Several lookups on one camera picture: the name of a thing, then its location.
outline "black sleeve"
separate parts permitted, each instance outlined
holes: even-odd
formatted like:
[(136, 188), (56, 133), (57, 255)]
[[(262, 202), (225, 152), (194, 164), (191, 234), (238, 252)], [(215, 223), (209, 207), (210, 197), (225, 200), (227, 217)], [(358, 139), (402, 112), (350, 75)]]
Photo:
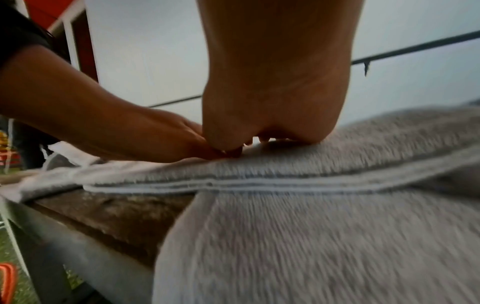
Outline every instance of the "black sleeve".
[(50, 48), (45, 31), (0, 2), (0, 69), (15, 53), (31, 45)]

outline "red wall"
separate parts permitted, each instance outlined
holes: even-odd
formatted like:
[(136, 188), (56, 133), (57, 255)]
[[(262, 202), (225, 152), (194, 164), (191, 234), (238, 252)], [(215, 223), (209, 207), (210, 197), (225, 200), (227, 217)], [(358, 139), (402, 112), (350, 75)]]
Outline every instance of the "red wall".
[(48, 29), (74, 0), (25, 0), (30, 18)]

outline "towel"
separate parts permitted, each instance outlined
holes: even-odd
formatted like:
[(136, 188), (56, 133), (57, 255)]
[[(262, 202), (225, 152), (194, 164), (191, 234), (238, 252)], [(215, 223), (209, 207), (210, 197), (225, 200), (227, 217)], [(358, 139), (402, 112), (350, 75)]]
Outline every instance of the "towel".
[(417, 109), (240, 159), (56, 168), (7, 195), (195, 192), (160, 248), (155, 304), (477, 303), (479, 152), (480, 107)]

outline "black pants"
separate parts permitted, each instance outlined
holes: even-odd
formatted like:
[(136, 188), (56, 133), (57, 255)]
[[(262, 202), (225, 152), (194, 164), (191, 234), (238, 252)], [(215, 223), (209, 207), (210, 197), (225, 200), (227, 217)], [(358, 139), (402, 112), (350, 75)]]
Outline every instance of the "black pants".
[[(8, 129), (8, 118), (0, 116), (0, 130), (8, 133)], [(41, 168), (45, 162), (42, 148), (47, 154), (50, 154), (51, 151), (47, 146), (59, 141), (57, 138), (17, 120), (13, 122), (12, 133), (12, 145), (20, 155), (21, 163), (25, 170)]]

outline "brown wooden surface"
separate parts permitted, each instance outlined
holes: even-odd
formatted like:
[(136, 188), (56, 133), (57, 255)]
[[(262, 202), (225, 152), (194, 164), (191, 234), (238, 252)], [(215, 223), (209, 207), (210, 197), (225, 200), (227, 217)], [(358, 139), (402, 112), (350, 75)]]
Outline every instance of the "brown wooden surface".
[(31, 207), (153, 267), (158, 248), (193, 195), (144, 196), (75, 190)]

